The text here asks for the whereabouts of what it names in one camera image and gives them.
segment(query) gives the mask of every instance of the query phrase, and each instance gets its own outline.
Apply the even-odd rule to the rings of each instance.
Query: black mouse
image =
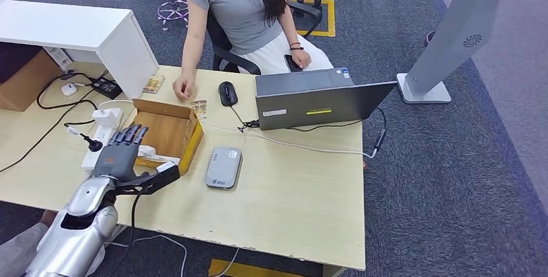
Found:
[[[234,85],[228,81],[225,81],[219,85],[219,96],[221,97],[221,104],[223,106],[232,106],[238,103],[238,96]]]

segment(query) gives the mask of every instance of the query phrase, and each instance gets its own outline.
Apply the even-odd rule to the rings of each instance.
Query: laptop lid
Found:
[[[255,77],[257,95],[305,92],[325,88],[349,87],[354,85],[348,70],[342,68],[288,72],[285,74]]]
[[[367,119],[397,81],[257,96],[260,129]]]

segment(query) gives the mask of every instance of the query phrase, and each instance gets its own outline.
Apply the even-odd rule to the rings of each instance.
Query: white power strip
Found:
[[[123,116],[123,111],[120,108],[110,108],[110,109],[103,109],[104,111],[112,111],[114,113],[114,116],[116,116],[116,119],[118,120],[118,127],[120,127],[120,121]],[[118,127],[107,127],[105,125],[98,125],[97,130],[95,131],[95,135],[93,135],[93,140],[98,140],[103,143],[103,147],[106,146],[109,143],[109,139],[111,136],[118,130]],[[87,171],[92,171],[95,168],[95,163],[97,163],[97,159],[99,158],[99,154],[101,153],[103,149],[97,151],[97,152],[91,152],[90,150],[87,151],[84,160],[82,161],[82,168]]]

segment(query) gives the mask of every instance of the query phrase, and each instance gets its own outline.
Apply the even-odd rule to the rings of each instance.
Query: robotic hand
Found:
[[[156,174],[135,175],[133,165],[148,128],[134,125],[112,135],[94,173],[57,214],[37,247],[26,277],[84,277],[118,222],[117,195],[152,194],[179,178],[173,162]]]

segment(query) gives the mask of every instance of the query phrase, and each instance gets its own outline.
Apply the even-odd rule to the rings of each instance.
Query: small card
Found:
[[[143,88],[143,92],[157,93],[164,80],[164,76],[151,76],[149,82],[147,82],[147,85]]]
[[[196,112],[198,119],[205,119],[207,117],[207,101],[193,101],[191,103],[192,109]]]

